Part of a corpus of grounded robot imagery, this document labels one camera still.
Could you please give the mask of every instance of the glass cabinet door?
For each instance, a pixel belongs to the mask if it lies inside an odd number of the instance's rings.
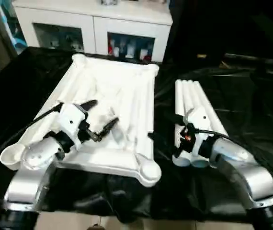
[[[84,52],[80,28],[33,23],[40,47]]]
[[[96,53],[162,62],[170,26],[94,17]]]
[[[93,17],[15,8],[28,46],[96,53]]]
[[[153,37],[108,32],[108,55],[151,61],[154,43]]]

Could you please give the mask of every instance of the table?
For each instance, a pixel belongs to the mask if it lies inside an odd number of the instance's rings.
[[[70,66],[71,55],[30,47],[0,73],[0,145],[33,120]],[[229,135],[248,145],[273,174],[273,78],[231,72],[212,76],[207,70],[185,73],[162,65],[156,77],[155,131],[173,140],[173,124],[163,112],[174,111],[174,82],[199,80]],[[145,188],[134,178],[59,169],[43,210],[116,215],[122,222],[135,217],[248,221],[235,191],[216,170],[178,168],[158,149],[155,146],[155,161],[162,178],[156,186]],[[0,207],[13,174],[0,163]]]

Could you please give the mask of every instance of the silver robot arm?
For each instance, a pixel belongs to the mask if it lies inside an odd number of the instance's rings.
[[[196,139],[195,134],[201,132],[206,130],[187,124],[186,131],[182,132],[185,137],[182,141]],[[194,143],[185,143],[182,147],[191,144]],[[198,154],[208,158],[211,166],[231,182],[255,230],[273,230],[273,177],[270,172],[242,146],[219,135],[203,140]]]
[[[90,131],[87,110],[96,104],[96,100],[81,106],[63,104],[58,116],[60,131],[49,132],[41,141],[26,147],[21,166],[4,197],[0,230],[34,229],[50,180],[65,154],[73,146],[78,149],[86,140],[100,141],[115,125],[118,118],[106,124],[99,134]]]

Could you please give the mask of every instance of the bundle of white tubes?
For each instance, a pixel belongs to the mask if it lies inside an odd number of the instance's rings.
[[[203,107],[205,109],[211,124],[209,128],[210,130],[228,135],[200,83],[198,81],[192,80],[176,80],[175,113],[181,116],[185,116],[185,114],[190,110],[199,107]],[[183,126],[175,126],[176,147],[179,147],[180,145],[180,131],[182,129]],[[203,168],[209,165],[208,159],[202,156],[194,157],[192,154],[186,151],[183,151],[178,158],[173,156],[172,160],[174,164],[181,167],[192,165],[197,168]]]

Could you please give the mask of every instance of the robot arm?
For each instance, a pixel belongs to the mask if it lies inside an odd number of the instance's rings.
[[[194,156],[201,155],[209,159],[210,165],[232,183],[255,230],[273,230],[273,177],[269,171],[260,166],[254,156],[242,146],[226,139],[227,136],[198,129],[209,126],[202,109],[191,111],[185,117],[166,116],[174,123],[184,126],[180,132],[179,147],[168,147],[174,157],[179,157],[184,150]],[[148,136],[154,141],[165,143],[154,133]]]
[[[267,169],[224,138],[209,137],[199,153],[232,183],[255,230],[273,230],[273,178]]]
[[[97,134],[90,130],[87,111],[96,100],[83,105],[63,104],[58,116],[60,130],[49,132],[41,141],[26,147],[21,166],[13,177],[4,197],[4,209],[0,212],[1,229],[33,229],[50,180],[57,165],[71,147],[80,148],[82,142],[100,141],[115,125],[118,118]]]

